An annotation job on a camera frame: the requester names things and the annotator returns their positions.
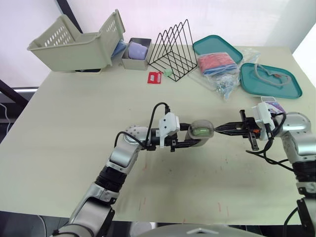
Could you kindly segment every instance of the red card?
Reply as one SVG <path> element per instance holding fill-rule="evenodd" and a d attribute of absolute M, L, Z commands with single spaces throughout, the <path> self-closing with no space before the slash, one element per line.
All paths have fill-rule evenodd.
<path fill-rule="evenodd" d="M 161 83 L 162 72 L 149 72 L 147 83 L 150 84 L 160 84 Z"/>

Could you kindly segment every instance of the storage basket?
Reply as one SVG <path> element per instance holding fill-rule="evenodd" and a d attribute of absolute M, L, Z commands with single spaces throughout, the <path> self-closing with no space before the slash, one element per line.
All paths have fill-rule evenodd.
<path fill-rule="evenodd" d="M 112 65 L 111 55 L 125 32 L 119 11 L 99 32 L 82 34 L 66 15 L 61 15 L 27 48 L 53 71 L 99 69 Z"/>

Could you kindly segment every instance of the white bracket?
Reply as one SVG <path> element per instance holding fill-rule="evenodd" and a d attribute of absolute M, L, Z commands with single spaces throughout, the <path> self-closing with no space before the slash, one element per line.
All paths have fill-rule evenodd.
<path fill-rule="evenodd" d="M 159 120 L 160 147 L 164 147 L 164 139 L 180 130 L 179 117 L 173 113 L 167 113 Z"/>
<path fill-rule="evenodd" d="M 257 106 L 252 107 L 253 115 L 255 117 L 256 123 L 261 128 L 260 140 L 267 140 L 268 136 L 266 133 L 265 124 L 270 124 L 270 129 L 275 128 L 275 124 L 271 118 L 271 113 L 266 102 L 261 102 Z"/>

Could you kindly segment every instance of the teal tray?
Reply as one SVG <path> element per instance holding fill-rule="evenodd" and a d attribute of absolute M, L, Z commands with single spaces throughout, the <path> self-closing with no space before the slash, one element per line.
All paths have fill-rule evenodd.
<path fill-rule="evenodd" d="M 288 70 L 262 65 L 270 72 L 285 74 L 291 77 L 291 82 L 282 86 L 275 86 L 258 79 L 254 73 L 254 64 L 245 63 L 240 68 L 240 83 L 242 88 L 250 94 L 273 96 L 287 99 L 297 99 L 303 92 L 294 77 Z M 275 83 L 280 83 L 280 79 L 267 75 L 258 67 L 259 76 Z"/>
<path fill-rule="evenodd" d="M 242 54 L 222 37 L 211 35 L 196 41 L 193 44 L 194 52 L 198 55 L 207 53 L 227 52 L 235 63 L 242 61 Z"/>

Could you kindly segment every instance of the plastic bag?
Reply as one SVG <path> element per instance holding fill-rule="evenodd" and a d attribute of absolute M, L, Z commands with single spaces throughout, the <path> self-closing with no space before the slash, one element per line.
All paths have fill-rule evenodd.
<path fill-rule="evenodd" d="M 208 53 L 197 57 L 201 73 L 205 76 L 214 76 L 224 73 L 235 73 L 238 65 L 226 52 Z"/>
<path fill-rule="evenodd" d="M 243 60 L 237 65 L 236 70 L 215 75 L 194 75 L 191 78 L 209 90 L 216 90 L 227 101 L 233 90 L 240 85 L 239 69 L 242 64 L 255 63 L 260 56 L 260 52 L 252 48 L 241 48 L 239 51 L 243 55 Z"/>

